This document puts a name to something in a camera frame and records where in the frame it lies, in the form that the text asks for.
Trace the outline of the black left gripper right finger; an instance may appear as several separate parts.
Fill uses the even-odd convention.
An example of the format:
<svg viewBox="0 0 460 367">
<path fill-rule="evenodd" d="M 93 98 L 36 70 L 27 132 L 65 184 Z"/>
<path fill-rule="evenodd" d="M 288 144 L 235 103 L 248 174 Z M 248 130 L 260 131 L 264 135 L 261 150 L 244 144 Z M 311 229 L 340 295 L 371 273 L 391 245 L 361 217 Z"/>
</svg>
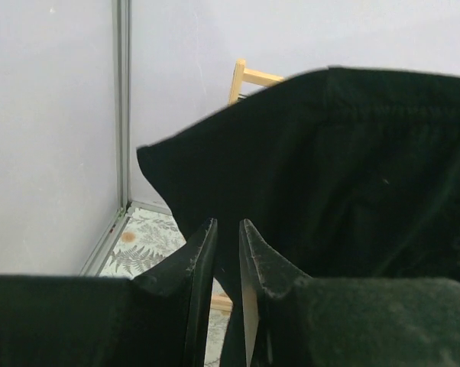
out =
<svg viewBox="0 0 460 367">
<path fill-rule="evenodd" d="M 249 366 L 460 366 L 460 283 L 313 278 L 239 226 Z"/>
</svg>

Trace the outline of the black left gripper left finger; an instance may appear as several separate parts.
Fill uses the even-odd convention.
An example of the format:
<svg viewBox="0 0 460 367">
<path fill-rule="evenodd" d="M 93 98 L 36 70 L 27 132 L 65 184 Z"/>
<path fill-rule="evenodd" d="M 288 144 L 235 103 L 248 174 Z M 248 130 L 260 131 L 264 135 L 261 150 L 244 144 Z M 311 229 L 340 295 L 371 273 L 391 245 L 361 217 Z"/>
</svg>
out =
<svg viewBox="0 0 460 367">
<path fill-rule="evenodd" d="M 218 225 L 135 278 L 0 275 L 0 366 L 201 366 Z"/>
</svg>

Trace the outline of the black printed t-shirt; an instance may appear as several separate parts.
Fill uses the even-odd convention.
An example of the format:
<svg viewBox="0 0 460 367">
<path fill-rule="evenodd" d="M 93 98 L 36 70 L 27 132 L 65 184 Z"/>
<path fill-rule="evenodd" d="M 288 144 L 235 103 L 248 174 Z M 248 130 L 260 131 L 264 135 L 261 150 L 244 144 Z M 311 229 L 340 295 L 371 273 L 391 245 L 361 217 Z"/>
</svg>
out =
<svg viewBox="0 0 460 367">
<path fill-rule="evenodd" d="M 460 77 L 316 70 L 136 152 L 184 236 L 218 222 L 223 366 L 245 364 L 243 219 L 313 277 L 460 282 Z"/>
</svg>

